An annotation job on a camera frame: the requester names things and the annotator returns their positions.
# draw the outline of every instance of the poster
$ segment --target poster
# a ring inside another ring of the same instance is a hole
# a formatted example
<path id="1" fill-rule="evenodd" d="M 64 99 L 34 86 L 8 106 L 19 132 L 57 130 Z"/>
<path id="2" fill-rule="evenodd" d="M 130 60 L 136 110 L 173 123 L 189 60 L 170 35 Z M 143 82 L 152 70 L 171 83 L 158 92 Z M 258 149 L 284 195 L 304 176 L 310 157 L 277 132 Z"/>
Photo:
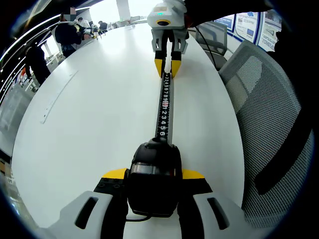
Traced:
<path id="1" fill-rule="evenodd" d="M 243 12 L 236 14 L 235 30 L 242 38 L 254 42 L 258 25 L 257 12 Z"/>
<path id="2" fill-rule="evenodd" d="M 281 17 L 273 10 L 263 13 L 263 24 L 258 45 L 265 51 L 275 51 L 276 33 L 281 31 Z"/>
<path id="3" fill-rule="evenodd" d="M 215 22 L 219 22 L 221 24 L 224 24 L 227 26 L 227 29 L 230 31 L 233 31 L 234 28 L 234 20 L 235 20 L 235 14 L 225 16 L 219 19 L 216 19 Z"/>

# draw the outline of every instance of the white table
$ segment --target white table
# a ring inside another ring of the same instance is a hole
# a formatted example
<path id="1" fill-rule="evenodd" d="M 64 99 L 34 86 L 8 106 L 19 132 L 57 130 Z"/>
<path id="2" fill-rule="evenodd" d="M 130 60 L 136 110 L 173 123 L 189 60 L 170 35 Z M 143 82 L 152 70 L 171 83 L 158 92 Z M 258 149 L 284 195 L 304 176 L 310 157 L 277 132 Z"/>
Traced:
<path id="1" fill-rule="evenodd" d="M 103 174 L 129 167 L 138 146 L 154 136 L 160 78 L 151 39 L 147 24 L 107 32 L 62 62 L 32 99 L 16 137 L 12 170 L 40 227 L 58 220 L 82 192 L 94 190 Z M 184 168 L 202 173 L 213 190 L 241 205 L 244 157 L 235 112 L 205 52 L 192 37 L 188 43 L 174 79 L 172 141 Z M 168 71 L 169 57 L 166 62 Z M 124 237 L 180 238 L 178 216 L 127 223 Z"/>

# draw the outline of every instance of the white wall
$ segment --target white wall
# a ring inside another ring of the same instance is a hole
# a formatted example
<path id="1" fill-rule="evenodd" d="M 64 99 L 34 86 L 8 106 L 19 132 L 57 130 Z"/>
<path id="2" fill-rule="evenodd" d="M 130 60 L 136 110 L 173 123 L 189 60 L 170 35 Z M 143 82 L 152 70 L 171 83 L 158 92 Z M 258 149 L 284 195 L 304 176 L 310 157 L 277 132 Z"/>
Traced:
<path id="1" fill-rule="evenodd" d="M 91 14 L 90 14 L 90 10 L 87 9 L 86 11 L 82 12 L 81 14 L 76 16 L 76 19 L 79 19 L 79 17 L 82 17 L 84 20 L 88 20 L 89 22 L 92 21 L 91 18 Z"/>

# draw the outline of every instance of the information board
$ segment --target information board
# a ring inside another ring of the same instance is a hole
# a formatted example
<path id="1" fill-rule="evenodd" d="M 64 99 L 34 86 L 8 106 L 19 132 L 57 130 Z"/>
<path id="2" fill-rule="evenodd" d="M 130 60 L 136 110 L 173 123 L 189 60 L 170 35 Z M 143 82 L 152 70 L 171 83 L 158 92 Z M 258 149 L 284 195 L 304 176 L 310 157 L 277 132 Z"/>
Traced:
<path id="1" fill-rule="evenodd" d="M 263 12 L 263 23 L 258 45 L 265 51 L 275 51 L 276 33 L 281 31 L 282 19 L 274 10 Z"/>
<path id="2" fill-rule="evenodd" d="M 235 14 L 225 16 L 219 19 L 216 19 L 215 22 L 219 22 L 221 24 L 224 24 L 227 26 L 227 29 L 230 31 L 234 31 L 234 20 L 235 20 Z"/>
<path id="3" fill-rule="evenodd" d="M 236 14 L 235 30 L 242 38 L 254 43 L 258 26 L 258 12 Z"/>

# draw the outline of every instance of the mesh chair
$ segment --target mesh chair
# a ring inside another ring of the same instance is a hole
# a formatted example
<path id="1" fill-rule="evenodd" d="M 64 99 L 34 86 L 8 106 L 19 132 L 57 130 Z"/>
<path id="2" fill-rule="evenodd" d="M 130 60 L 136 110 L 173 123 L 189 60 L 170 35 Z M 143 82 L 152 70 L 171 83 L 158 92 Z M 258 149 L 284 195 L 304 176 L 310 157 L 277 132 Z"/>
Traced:
<path id="1" fill-rule="evenodd" d="M 218 22 L 210 21 L 199 25 L 198 29 L 207 41 L 211 52 L 217 54 L 213 54 L 213 57 L 216 62 L 216 69 L 219 70 L 226 63 L 226 59 L 223 56 L 227 51 L 227 26 Z M 205 41 L 197 31 L 195 39 L 204 49 L 208 57 L 211 58 Z"/>
<path id="2" fill-rule="evenodd" d="M 259 195 L 254 179 L 284 143 L 301 106 L 281 66 L 249 41 L 239 46 L 219 74 L 233 104 L 243 141 L 242 209 L 246 221 L 256 228 L 274 227 L 292 205 L 306 178 L 314 151 L 313 131 L 284 177 L 266 194 Z"/>

